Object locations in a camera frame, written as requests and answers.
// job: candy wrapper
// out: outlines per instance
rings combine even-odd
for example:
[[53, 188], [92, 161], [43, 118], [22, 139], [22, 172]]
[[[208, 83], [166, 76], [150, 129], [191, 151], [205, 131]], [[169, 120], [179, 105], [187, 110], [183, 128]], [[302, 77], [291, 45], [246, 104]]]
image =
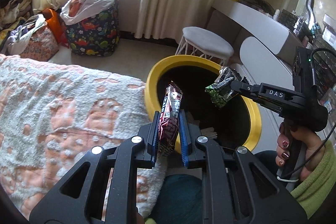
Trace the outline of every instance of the candy wrapper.
[[229, 100], [238, 94], [230, 87], [234, 80], [248, 83], [248, 80], [245, 77], [242, 79], [236, 70], [230, 67], [222, 67], [215, 82], [205, 88], [205, 92], [211, 96], [211, 101], [218, 108], [224, 107]]
[[166, 89], [159, 121], [159, 153], [168, 156], [175, 149], [182, 91], [174, 82]]

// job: light-colored floor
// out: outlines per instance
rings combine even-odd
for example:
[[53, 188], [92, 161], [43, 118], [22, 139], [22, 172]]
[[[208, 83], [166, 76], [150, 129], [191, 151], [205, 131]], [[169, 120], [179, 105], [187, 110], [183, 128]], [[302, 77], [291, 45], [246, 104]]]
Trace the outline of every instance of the light-colored floor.
[[80, 65], [86, 68], [129, 75], [146, 82], [152, 67], [161, 59], [174, 55], [176, 48], [149, 42], [120, 39], [109, 57], [79, 56], [61, 47], [49, 62], [60, 65]]

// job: yellow bin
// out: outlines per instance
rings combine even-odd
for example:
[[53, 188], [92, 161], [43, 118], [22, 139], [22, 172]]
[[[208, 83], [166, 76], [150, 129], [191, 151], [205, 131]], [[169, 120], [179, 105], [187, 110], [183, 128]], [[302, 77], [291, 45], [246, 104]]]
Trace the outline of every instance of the yellow bin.
[[[257, 104], [236, 96], [219, 110], [204, 91], [217, 78], [220, 68], [210, 60], [191, 55], [169, 56], [156, 63], [148, 75], [144, 93], [149, 118], [154, 117], [156, 110], [161, 110], [166, 86], [172, 80], [183, 92], [181, 109], [200, 121], [200, 129], [213, 127], [221, 146], [236, 148], [244, 145], [252, 151], [261, 134]], [[175, 150], [181, 153], [179, 137]]]

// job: dark teal pants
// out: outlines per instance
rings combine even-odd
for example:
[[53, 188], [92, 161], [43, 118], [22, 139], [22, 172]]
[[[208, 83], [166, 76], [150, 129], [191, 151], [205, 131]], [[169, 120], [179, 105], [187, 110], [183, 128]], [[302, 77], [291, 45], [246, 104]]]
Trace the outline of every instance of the dark teal pants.
[[[263, 151], [256, 157], [276, 175], [275, 151]], [[202, 224], [202, 181], [191, 175], [165, 178], [150, 218], [157, 224]]]

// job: dinosaur print bag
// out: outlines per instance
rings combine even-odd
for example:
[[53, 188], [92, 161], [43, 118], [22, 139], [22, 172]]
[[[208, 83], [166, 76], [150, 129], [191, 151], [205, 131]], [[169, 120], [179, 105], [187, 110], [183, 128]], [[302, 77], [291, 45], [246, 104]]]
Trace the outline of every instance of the dinosaur print bag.
[[119, 41], [118, 0], [109, 9], [62, 29], [75, 54], [110, 56]]

